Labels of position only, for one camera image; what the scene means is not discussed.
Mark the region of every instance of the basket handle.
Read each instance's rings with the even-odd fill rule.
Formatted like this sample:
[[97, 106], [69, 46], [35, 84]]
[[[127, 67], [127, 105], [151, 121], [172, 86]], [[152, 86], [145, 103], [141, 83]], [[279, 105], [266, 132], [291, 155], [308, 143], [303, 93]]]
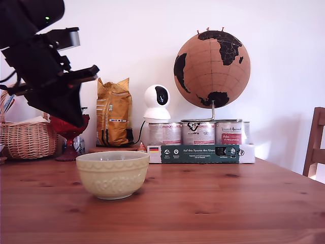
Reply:
[[[0, 97], [0, 109], [1, 109], [1, 113], [0, 113], [0, 123], [5, 123], [6, 119], [5, 119], [5, 99], [7, 96], [8, 92], [6, 90], [3, 90], [1, 93], [1, 97]], [[48, 114], [46, 112], [43, 112], [43, 118], [48, 120]]]

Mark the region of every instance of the red vase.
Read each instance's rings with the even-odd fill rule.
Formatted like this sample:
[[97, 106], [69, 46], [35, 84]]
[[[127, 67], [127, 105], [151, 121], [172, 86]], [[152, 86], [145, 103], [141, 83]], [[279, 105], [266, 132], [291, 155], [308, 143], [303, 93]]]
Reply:
[[77, 157], [77, 152], [75, 147], [73, 146], [73, 139], [79, 136], [88, 126], [88, 122], [90, 117], [88, 114], [82, 115], [84, 120], [84, 126], [75, 127], [70, 123], [63, 121], [54, 116], [50, 116], [51, 124], [54, 130], [60, 135], [63, 136], [67, 140], [67, 148], [64, 153], [57, 157], [55, 160], [57, 161], [75, 161]]

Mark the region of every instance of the white security camera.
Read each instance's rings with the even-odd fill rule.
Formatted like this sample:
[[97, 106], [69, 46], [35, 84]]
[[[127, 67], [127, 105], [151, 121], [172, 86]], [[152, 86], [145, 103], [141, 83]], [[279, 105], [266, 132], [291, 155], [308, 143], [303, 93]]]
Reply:
[[144, 113], [147, 123], [167, 123], [171, 116], [167, 111], [170, 94], [163, 85], [152, 85], [144, 93], [144, 100], [148, 109]]

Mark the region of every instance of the pet food can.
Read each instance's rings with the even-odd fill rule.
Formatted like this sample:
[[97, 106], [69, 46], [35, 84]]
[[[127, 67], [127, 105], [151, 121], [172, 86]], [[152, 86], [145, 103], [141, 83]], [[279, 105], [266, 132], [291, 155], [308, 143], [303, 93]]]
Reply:
[[183, 145], [214, 145], [215, 123], [214, 122], [183, 122], [182, 124]]
[[249, 122], [217, 122], [215, 140], [217, 144], [250, 144]]
[[181, 145], [181, 123], [149, 123], [149, 145]]

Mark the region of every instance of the wooden chair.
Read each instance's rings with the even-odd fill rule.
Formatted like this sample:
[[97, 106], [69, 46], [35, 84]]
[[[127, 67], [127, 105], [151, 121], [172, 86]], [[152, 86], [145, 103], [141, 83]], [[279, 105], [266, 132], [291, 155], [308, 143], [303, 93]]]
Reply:
[[325, 149], [320, 149], [325, 126], [325, 108], [317, 107], [311, 124], [303, 175], [315, 179], [317, 163], [325, 164]]

